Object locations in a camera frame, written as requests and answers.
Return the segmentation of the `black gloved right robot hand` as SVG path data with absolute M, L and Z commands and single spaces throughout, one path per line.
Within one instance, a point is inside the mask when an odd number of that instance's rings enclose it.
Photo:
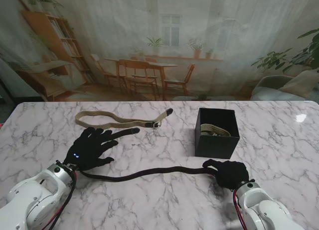
M 237 161 L 206 160 L 203 168 L 208 169 L 215 177 L 217 184 L 229 190 L 237 190 L 242 185 L 251 182 L 249 173 L 244 163 Z

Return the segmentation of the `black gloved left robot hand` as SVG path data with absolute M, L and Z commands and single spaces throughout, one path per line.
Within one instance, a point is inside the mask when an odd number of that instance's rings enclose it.
M 118 144 L 116 140 L 109 140 L 111 135 L 111 130 L 92 127 L 85 129 L 68 150 L 63 164 L 75 165 L 78 170 L 86 171 L 113 162 L 112 157 L 100 157 L 105 151 Z

